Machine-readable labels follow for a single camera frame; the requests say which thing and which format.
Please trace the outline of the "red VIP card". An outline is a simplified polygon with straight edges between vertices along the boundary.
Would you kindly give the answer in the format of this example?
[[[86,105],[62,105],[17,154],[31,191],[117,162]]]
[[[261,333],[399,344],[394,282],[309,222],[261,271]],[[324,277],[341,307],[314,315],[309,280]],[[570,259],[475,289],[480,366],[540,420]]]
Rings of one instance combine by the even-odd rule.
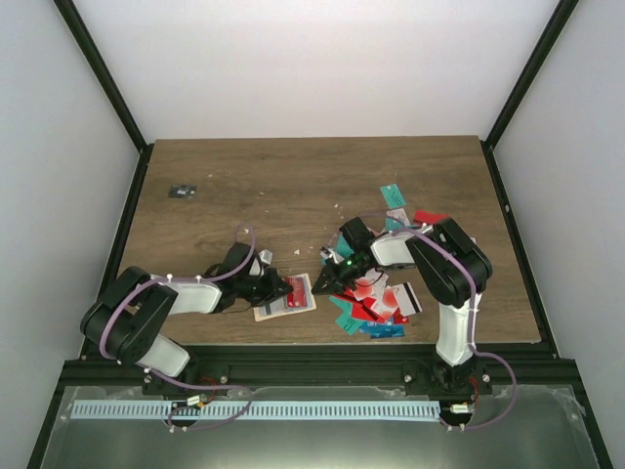
[[[286,306],[289,309],[307,308],[307,281],[303,276],[288,277],[287,281],[293,287],[293,292],[286,296]]]

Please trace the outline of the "beige card holder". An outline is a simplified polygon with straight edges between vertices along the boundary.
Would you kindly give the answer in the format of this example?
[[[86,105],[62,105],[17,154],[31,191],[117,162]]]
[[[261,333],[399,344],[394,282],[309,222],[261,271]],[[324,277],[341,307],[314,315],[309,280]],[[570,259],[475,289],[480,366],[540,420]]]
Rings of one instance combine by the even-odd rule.
[[[306,313],[316,309],[308,274],[294,275],[286,277],[284,280],[292,290],[265,306],[255,308],[254,319],[256,322]]]

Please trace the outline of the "red card black stripe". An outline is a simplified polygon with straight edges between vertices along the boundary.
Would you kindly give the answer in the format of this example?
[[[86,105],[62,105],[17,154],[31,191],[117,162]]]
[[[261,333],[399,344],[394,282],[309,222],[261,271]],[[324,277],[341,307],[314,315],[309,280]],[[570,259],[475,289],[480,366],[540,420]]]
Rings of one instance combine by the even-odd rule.
[[[332,294],[330,300],[337,306],[351,307],[351,316],[356,320],[376,322],[378,316],[371,311],[363,302],[356,300],[352,295],[345,293]]]

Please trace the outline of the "white card red circle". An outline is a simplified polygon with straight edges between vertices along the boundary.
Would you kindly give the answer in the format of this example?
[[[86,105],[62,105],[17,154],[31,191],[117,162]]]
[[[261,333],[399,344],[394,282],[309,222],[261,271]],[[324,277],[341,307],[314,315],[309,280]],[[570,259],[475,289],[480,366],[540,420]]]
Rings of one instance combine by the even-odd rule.
[[[351,290],[351,294],[358,301],[365,298],[376,299],[383,295],[387,279],[388,276],[385,273],[371,270],[355,280],[355,287]]]

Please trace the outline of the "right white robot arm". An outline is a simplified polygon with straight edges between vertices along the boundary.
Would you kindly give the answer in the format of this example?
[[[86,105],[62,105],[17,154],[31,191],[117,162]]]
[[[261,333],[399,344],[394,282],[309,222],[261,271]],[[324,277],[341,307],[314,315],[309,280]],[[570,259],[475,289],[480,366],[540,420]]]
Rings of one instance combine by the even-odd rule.
[[[416,268],[430,294],[438,302],[437,355],[443,360],[434,369],[434,380],[444,393],[454,394],[469,381],[464,365],[476,351],[475,319],[479,301],[493,274],[491,262],[452,218],[443,218],[421,229],[399,227],[384,234],[372,233],[359,217],[339,229],[353,251],[339,260],[330,249],[316,282],[314,294],[338,294],[355,287],[371,270]]]

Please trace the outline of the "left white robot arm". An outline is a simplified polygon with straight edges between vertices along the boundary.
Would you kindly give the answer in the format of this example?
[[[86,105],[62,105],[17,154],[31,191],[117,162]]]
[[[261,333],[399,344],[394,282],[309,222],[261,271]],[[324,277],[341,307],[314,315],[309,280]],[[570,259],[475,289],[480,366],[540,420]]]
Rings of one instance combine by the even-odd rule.
[[[237,300],[260,308],[292,292],[292,285],[257,254],[248,262],[215,264],[203,277],[185,280],[151,276],[134,266],[88,310],[80,331],[103,357],[153,369],[165,375],[174,392],[186,395],[198,386],[200,372],[190,353],[161,332],[168,318],[221,313]]]

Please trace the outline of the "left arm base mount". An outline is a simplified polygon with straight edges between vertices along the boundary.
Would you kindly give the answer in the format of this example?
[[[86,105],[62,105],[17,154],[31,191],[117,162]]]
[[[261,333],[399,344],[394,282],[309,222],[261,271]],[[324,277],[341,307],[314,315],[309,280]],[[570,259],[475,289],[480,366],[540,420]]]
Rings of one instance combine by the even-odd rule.
[[[176,380],[191,385],[223,385],[229,383],[230,366],[225,360],[213,356],[209,346],[190,346],[187,348],[190,360],[187,366],[176,377]],[[183,388],[152,376],[149,383],[144,384],[145,395],[164,397],[186,397],[196,390]]]

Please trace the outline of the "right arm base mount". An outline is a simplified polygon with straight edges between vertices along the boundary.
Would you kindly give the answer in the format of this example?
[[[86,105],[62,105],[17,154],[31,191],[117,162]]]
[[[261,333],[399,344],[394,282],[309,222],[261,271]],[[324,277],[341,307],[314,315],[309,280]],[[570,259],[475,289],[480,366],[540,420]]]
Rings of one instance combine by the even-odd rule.
[[[412,361],[402,366],[401,377],[407,393],[432,399],[469,397],[474,391],[491,395],[492,386],[482,379],[485,368],[475,359],[451,366],[442,359]]]

